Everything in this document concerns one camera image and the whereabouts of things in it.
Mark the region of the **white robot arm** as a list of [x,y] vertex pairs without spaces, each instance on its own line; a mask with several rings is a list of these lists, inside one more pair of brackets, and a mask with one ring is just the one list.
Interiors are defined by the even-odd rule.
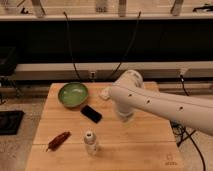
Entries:
[[135,70],[125,71],[110,86],[109,97],[124,122],[137,108],[213,136],[213,101],[147,90]]

